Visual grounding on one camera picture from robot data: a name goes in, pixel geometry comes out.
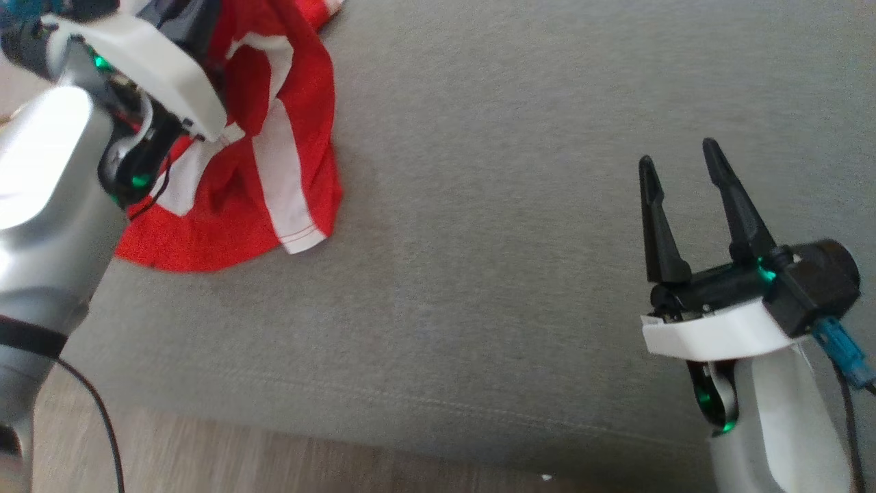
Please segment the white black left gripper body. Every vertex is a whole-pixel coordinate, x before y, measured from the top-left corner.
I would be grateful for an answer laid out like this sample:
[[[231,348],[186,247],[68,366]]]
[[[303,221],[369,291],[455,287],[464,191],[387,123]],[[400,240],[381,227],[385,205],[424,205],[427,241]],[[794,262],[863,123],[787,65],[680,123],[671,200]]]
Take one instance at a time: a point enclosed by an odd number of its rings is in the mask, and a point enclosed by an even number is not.
[[[193,136],[218,140],[227,122],[225,106],[201,60],[209,50],[221,1],[191,1],[177,18],[153,24],[157,10],[139,16],[117,10],[76,21],[52,15],[60,35],[79,36],[109,65],[175,115]]]

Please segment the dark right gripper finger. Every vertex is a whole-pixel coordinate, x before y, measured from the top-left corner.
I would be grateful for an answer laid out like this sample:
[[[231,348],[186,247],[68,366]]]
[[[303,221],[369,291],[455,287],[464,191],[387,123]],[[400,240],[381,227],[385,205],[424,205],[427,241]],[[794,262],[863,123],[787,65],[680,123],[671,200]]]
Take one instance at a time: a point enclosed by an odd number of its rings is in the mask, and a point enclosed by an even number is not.
[[[732,261],[753,264],[776,249],[776,243],[745,187],[714,138],[704,138],[703,152],[709,176],[719,189],[731,244]]]
[[[691,266],[682,259],[673,237],[663,202],[665,191],[653,159],[639,160],[639,192],[645,250],[645,274],[651,283],[688,283]]]

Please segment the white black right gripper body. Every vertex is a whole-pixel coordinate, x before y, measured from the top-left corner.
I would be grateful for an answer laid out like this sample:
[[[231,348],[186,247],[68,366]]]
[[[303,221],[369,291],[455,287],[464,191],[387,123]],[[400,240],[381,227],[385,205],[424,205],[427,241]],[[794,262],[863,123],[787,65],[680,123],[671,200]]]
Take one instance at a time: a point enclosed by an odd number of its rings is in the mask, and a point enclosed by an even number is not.
[[[687,283],[658,283],[641,316],[652,355],[692,362],[732,361],[787,349],[797,341],[770,315],[764,297],[778,281],[761,264],[726,264]]]

